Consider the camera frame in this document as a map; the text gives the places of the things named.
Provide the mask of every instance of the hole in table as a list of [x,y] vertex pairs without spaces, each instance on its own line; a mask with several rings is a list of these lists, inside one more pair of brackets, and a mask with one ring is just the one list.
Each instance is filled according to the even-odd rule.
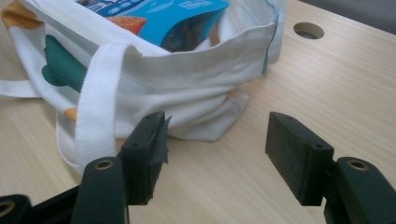
[[293,29],[297,35],[306,39],[321,39],[324,36],[323,29],[310,22],[299,22]]

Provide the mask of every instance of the light wood tabletop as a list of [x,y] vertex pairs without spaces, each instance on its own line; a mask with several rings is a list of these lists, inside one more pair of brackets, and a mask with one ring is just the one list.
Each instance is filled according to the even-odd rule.
[[[298,36],[299,22],[324,36]],[[26,79],[0,29],[0,79]],[[288,0],[279,61],[243,88],[249,103],[219,141],[168,139],[154,198],[130,206],[131,223],[325,223],[323,205],[300,206],[264,153],[270,111],[305,124],[335,148],[335,160],[369,161],[396,188],[396,35]],[[79,181],[58,152],[54,109],[0,96],[0,195],[38,204]]]

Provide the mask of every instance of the green print on bag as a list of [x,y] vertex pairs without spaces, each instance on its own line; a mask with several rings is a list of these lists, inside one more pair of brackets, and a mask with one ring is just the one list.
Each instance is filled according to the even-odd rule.
[[44,79],[54,86],[69,86],[81,92],[87,68],[52,35],[46,35],[44,52],[47,65],[41,70]]

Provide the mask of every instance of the blue package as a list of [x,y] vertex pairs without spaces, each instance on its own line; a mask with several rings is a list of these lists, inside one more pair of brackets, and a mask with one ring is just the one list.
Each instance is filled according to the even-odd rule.
[[207,39],[225,0],[98,0],[87,5],[107,18],[144,19],[138,35],[171,52],[193,50]]

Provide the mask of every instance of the white tote bag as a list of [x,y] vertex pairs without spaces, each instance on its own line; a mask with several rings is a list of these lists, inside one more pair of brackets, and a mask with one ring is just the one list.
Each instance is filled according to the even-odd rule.
[[[283,35],[285,0],[229,3],[217,45],[170,53],[71,0],[15,1],[3,21],[30,80],[1,81],[0,94],[51,104],[60,152],[80,173],[156,111],[172,116],[170,135],[215,141],[248,101],[238,86],[277,61]],[[79,87],[51,79],[58,67],[86,72]]]

